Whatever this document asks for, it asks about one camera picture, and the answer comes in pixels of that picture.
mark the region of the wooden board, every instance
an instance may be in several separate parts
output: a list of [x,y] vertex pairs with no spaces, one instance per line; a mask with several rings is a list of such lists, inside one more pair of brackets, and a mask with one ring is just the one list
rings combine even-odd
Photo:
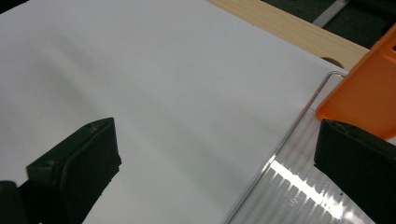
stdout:
[[207,0],[321,58],[331,58],[350,70],[368,51],[260,0]]

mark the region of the clear plastic sheet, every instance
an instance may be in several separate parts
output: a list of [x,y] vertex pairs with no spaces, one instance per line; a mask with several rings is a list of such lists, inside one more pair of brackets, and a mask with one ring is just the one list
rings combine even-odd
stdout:
[[374,223],[314,166],[315,109],[343,75],[326,76],[224,224]]

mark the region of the white paper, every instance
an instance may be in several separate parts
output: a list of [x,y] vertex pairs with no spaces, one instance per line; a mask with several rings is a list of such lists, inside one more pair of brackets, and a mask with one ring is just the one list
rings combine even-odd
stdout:
[[220,223],[335,69],[205,1],[31,0],[0,15],[0,179],[114,117],[84,223]]

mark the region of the orange plastic handle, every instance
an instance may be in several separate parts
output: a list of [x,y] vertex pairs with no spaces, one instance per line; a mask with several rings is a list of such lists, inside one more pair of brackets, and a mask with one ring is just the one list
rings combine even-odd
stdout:
[[396,24],[364,55],[317,108],[382,139],[396,136]]

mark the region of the black rubber pad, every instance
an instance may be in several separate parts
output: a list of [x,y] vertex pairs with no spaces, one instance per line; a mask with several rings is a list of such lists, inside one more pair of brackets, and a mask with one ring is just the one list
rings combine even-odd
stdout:
[[315,164],[374,222],[396,223],[396,146],[324,119]]
[[121,164],[114,119],[89,123],[27,166],[44,224],[80,224]]

